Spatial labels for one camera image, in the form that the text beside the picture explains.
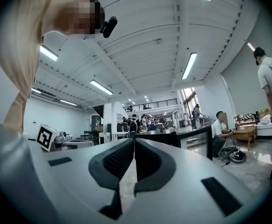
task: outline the tan t-shirt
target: tan t-shirt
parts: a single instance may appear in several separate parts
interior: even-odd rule
[[[43,17],[51,1],[13,0],[0,17],[0,66],[19,89],[4,126],[21,133],[43,43]]]

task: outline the black and white pattern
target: black and white pattern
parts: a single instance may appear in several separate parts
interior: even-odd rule
[[[44,127],[41,127],[40,130],[39,130],[39,133],[38,133],[38,137],[37,137],[37,142],[45,147],[46,149],[49,148],[49,145],[50,145],[50,141],[51,141],[51,138],[52,138],[52,132],[45,129]]]

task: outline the balcony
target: balcony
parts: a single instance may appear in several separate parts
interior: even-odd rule
[[[149,109],[166,107],[166,106],[177,105],[177,104],[178,104],[178,101],[177,101],[177,98],[175,98],[175,99],[167,99],[167,100],[162,100],[157,102],[145,103],[141,105],[126,106],[124,107],[124,109],[126,112],[135,112],[135,111],[149,110]]]

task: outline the hair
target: hair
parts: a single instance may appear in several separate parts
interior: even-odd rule
[[[216,117],[218,118],[218,116],[223,113],[223,111],[218,111],[217,114],[216,114]]]
[[[90,28],[90,34],[95,34],[96,29],[101,29],[105,24],[105,10],[98,0],[89,0],[94,3],[94,27]]]
[[[260,47],[257,47],[253,52],[254,58],[257,59],[257,57],[263,57],[266,55],[265,51],[261,49]]]

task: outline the dark pants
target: dark pants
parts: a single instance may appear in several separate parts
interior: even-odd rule
[[[218,138],[217,135],[215,135],[213,138],[213,153],[218,154],[224,144],[225,138]]]

